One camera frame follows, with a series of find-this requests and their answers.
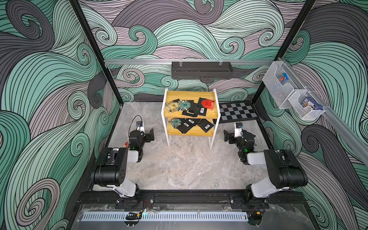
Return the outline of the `yellow oolong tea bag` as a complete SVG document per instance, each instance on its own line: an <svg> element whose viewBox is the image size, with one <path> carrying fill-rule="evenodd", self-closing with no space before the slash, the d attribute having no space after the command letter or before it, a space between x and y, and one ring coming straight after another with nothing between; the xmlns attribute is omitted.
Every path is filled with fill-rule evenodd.
<svg viewBox="0 0 368 230"><path fill-rule="evenodd" d="M165 107L169 111L169 113L177 112L179 108L179 102L180 100L166 102Z"/></svg>

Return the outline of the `red tea bag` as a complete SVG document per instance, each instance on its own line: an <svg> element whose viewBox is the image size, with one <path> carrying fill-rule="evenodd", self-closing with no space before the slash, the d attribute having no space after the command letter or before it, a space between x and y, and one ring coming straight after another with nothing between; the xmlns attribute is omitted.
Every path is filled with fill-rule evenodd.
<svg viewBox="0 0 368 230"><path fill-rule="evenodd" d="M215 107L216 101L214 100L210 100L210 99L205 99L201 102L201 105L206 108L206 109L210 109L213 110Z"/></svg>

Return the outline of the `black orange tea bag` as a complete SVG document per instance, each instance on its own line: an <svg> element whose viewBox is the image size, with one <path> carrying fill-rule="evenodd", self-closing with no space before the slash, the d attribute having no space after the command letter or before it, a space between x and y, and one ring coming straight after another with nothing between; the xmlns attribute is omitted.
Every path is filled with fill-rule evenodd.
<svg viewBox="0 0 368 230"><path fill-rule="evenodd" d="M188 111L183 111L182 115L183 116L189 116L189 117L197 117L198 115L195 114L195 112L194 112L194 108L195 108L196 103L192 100L190 100L190 102L191 102L191 108Z"/></svg>

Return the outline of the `green jasmine tea bag top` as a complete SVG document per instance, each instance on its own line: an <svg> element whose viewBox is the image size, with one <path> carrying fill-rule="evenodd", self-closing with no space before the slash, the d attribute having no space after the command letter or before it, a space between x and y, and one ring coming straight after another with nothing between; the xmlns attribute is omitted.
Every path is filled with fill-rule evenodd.
<svg viewBox="0 0 368 230"><path fill-rule="evenodd" d="M182 100L178 102L178 111L188 111L191 108L191 102Z"/></svg>

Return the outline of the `black tea bag barcode top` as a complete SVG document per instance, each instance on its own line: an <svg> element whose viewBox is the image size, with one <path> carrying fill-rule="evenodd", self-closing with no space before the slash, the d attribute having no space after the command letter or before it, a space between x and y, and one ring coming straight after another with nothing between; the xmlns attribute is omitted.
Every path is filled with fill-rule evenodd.
<svg viewBox="0 0 368 230"><path fill-rule="evenodd" d="M207 109L202 105L202 102L205 100L205 98L199 98L198 103L195 104L194 112L195 114L199 116L206 116Z"/></svg>

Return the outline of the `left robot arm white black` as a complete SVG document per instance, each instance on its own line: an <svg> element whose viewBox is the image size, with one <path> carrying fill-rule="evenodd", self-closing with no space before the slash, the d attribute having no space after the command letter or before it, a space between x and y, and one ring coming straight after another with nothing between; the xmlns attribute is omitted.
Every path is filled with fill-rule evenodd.
<svg viewBox="0 0 368 230"><path fill-rule="evenodd" d="M139 186L126 179L127 165L141 162L145 143L152 141L153 129L148 134L134 130L129 134L128 147L103 148L91 172L92 184L109 188L122 198L138 196Z"/></svg>

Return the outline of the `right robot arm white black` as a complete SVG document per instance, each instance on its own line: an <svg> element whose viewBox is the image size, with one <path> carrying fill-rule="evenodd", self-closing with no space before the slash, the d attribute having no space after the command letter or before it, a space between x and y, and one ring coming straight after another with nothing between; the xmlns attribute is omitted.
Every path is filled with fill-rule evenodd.
<svg viewBox="0 0 368 230"><path fill-rule="evenodd" d="M245 130L233 133L225 130L224 141L237 147L243 164L265 166L267 169L264 179L246 187L245 199L267 198L275 193L308 184L307 174L292 151L266 149L254 152L255 135Z"/></svg>

